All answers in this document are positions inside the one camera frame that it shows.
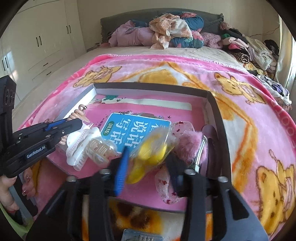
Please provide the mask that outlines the person's left hand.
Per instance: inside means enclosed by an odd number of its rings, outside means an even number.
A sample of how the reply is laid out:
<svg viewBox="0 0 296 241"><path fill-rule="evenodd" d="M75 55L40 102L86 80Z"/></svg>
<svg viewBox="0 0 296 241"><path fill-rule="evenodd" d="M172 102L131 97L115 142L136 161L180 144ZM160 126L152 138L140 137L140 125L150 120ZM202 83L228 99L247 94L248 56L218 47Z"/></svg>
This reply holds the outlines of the person's left hand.
<svg viewBox="0 0 296 241"><path fill-rule="evenodd" d="M22 195L27 199L34 197L36 189L34 187L33 173L31 168L27 168L23 172L24 183L22 186ZM16 182L16 177L8 178L7 176L1 176L0 193L1 193L1 204L8 213L15 213L19 210L14 198L12 197L9 188Z"/></svg>

